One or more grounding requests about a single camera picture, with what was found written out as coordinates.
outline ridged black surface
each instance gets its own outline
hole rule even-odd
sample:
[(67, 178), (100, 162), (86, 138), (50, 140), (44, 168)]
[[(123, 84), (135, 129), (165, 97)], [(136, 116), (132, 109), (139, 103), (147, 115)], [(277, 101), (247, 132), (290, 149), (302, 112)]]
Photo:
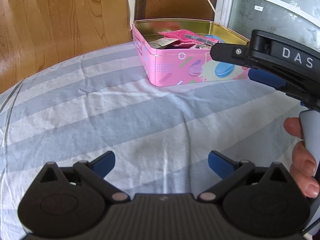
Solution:
[[(254, 240), (230, 225), (213, 204), (192, 195), (136, 195), (113, 205), (105, 218), (88, 232), (68, 240)], [(304, 240), (301, 235), (281, 238)], [(44, 240), (29, 235), (24, 240)]]

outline white circle print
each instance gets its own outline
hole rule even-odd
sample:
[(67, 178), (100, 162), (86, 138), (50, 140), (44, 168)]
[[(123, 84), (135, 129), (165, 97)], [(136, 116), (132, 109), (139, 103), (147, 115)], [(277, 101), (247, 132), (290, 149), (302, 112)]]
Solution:
[(187, 55), (184, 53), (184, 52), (180, 52), (179, 54), (178, 54), (178, 58), (179, 59), (185, 59), (187, 57)]

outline fingernail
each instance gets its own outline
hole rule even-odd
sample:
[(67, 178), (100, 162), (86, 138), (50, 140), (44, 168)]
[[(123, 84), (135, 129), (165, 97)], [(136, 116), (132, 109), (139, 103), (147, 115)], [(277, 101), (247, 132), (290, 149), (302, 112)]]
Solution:
[(315, 173), (315, 170), (316, 170), (316, 168), (315, 168), (315, 164), (314, 164), (313, 162), (311, 162), (311, 161), (309, 161), (309, 160), (306, 160), (306, 161), (304, 162), (304, 164), (303, 164), (303, 171), (304, 171), (306, 174), (312, 176), (312, 175)]
[(311, 198), (315, 198), (319, 194), (319, 188), (313, 184), (309, 184), (306, 195)]

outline wooden floor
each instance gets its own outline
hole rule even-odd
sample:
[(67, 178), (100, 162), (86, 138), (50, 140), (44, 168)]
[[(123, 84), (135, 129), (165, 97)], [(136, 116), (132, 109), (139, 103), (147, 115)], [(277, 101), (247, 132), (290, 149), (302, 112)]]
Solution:
[(127, 0), (0, 0), (0, 93), (58, 62), (131, 40)]

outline pink cloth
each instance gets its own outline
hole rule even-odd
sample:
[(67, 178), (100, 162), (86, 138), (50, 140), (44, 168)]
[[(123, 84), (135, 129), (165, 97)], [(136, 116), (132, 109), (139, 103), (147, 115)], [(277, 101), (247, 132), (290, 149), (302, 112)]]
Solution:
[[(204, 44), (201, 41), (195, 41), (192, 39), (189, 39), (187, 37), (185, 37), (186, 34), (192, 35), (192, 36), (197, 36), (197, 37), (201, 37), (203, 38), (203, 36), (200, 36), (192, 31), (189, 30), (177, 30), (177, 31), (173, 31), (173, 32), (159, 32), (159, 34), (163, 35), (164, 37), (167, 38), (175, 38), (175, 39), (179, 39), (179, 41), (181, 41), (180, 44), (175, 45), (178, 48), (190, 48), (195, 44)], [(212, 38), (206, 38), (214, 43), (218, 43), (219, 40), (216, 39), (212, 39)]]

